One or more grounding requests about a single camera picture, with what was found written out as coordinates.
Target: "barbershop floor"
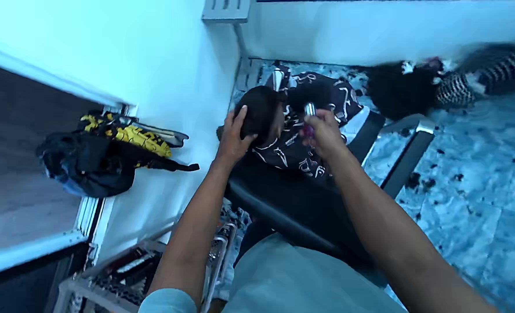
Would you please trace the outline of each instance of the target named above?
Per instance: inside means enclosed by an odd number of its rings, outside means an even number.
[[[253,62],[261,68],[262,85],[273,62]],[[364,78],[344,66],[283,64],[293,73],[344,76],[356,88]],[[246,79],[241,74],[238,79]],[[231,106],[243,94],[237,86]],[[360,103],[375,109],[366,96]],[[397,202],[467,281],[503,311],[515,311],[515,96],[482,101],[471,110],[438,110],[429,117],[438,129],[415,169],[419,185],[403,188]],[[400,134],[378,138],[365,165],[373,181],[383,181],[407,140]],[[433,187],[425,183],[430,179]],[[219,290],[227,297],[227,285]],[[386,291],[396,299],[390,288]]]

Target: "barber chair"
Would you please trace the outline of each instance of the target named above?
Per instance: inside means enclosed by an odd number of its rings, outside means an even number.
[[[371,111],[347,147],[365,164],[378,136],[412,129],[406,147],[381,184],[394,199],[433,140],[435,125],[420,114],[383,127],[384,124],[385,118]],[[333,256],[365,274],[376,285],[386,285],[354,232],[336,187],[319,185],[301,172],[272,167],[248,153],[233,169],[225,197],[233,207],[246,210],[291,244]]]

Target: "black bag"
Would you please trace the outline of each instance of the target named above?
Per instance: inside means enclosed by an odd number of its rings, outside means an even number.
[[[89,132],[58,132],[37,147],[47,175],[69,193],[102,198],[128,190],[137,167],[198,170],[197,164],[182,165],[140,146]]]

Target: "white wall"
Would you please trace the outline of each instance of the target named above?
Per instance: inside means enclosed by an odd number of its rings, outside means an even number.
[[[138,105],[146,124],[185,132],[173,159],[198,172],[138,169],[110,199],[101,258],[184,209],[215,156],[239,51],[231,25],[201,22],[204,0],[0,1],[0,51]]]
[[[242,29],[251,56],[374,65],[511,40],[515,0],[254,3]]]

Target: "black cape with white print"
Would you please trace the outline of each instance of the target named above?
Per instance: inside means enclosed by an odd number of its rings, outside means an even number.
[[[342,132],[342,140],[348,144],[353,135],[362,127],[365,118],[359,118],[356,123],[352,123],[353,117],[356,117],[364,107],[358,104],[356,93],[350,83],[343,79],[332,79],[330,77],[317,74],[315,72],[303,72],[291,75],[290,69],[286,66],[277,66],[276,71],[281,71],[283,77],[281,80],[279,91],[288,94],[291,88],[302,88],[303,84],[322,83],[331,87],[331,103],[329,107],[333,111],[339,127],[348,128],[351,134],[345,136]],[[273,75],[271,75],[266,86],[273,87]],[[261,148],[253,148],[252,152],[256,153],[259,158],[269,165],[273,165],[280,169],[300,170],[308,177],[314,179],[325,180],[330,176],[326,164],[317,155],[317,153],[309,146],[302,144],[303,138],[299,135],[299,130],[304,126],[303,114],[296,112],[289,105],[284,104],[285,126],[281,136],[275,142]]]

